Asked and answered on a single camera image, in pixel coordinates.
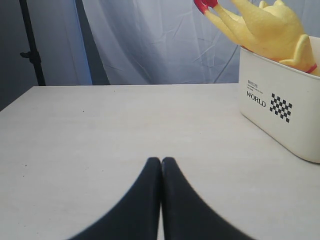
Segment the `yellow rubber chicken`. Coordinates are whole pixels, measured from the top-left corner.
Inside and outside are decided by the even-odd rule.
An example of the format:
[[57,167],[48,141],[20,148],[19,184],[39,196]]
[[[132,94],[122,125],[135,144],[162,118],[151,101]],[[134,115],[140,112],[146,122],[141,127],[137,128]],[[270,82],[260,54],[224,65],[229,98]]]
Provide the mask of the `yellow rubber chicken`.
[[262,0],[259,7],[248,0],[231,0],[242,16],[223,8],[217,0],[193,1],[235,44],[278,63],[320,76],[309,36],[298,16],[282,0],[276,0],[273,5]]

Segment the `light stand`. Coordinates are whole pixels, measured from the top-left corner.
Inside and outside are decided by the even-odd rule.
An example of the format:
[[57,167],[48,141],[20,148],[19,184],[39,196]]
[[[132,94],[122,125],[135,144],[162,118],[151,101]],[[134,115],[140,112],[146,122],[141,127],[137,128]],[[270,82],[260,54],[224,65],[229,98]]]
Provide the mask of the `light stand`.
[[29,59],[30,63],[33,64],[38,85],[45,86],[46,85],[45,77],[41,67],[41,58],[37,50],[34,31],[32,29],[27,0],[19,0],[19,2],[20,2],[23,21],[24,21],[25,31],[26,31],[26,35],[27,35],[29,47],[30,47],[30,51],[21,52],[20,55],[25,59]]

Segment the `white table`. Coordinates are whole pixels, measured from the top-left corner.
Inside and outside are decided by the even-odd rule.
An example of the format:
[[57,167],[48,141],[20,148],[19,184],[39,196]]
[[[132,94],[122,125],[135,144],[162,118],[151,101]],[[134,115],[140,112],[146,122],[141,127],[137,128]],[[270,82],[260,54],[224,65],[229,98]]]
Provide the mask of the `white table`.
[[148,157],[170,156],[252,237],[318,240],[320,165],[243,117],[237,86],[33,87],[0,112],[0,239],[71,237],[117,203]]

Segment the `white container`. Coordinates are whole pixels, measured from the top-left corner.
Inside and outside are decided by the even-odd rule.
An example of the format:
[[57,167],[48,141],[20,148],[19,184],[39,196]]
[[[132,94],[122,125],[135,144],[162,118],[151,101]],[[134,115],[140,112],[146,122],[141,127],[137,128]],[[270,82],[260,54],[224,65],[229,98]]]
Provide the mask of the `white container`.
[[[310,40],[320,67],[320,38]],[[246,118],[294,155],[320,163],[320,77],[241,48],[238,99]]]

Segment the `black and white checkerboard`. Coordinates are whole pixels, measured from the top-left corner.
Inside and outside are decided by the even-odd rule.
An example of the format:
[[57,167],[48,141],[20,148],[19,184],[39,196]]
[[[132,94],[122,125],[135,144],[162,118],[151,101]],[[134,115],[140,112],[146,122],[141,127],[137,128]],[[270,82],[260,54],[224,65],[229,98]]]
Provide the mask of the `black and white checkerboard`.
[[290,122],[289,116],[291,116],[292,104],[287,102],[281,97],[276,96],[272,93],[271,107],[270,111],[274,112],[275,115],[280,116],[280,118],[284,119],[287,123]]

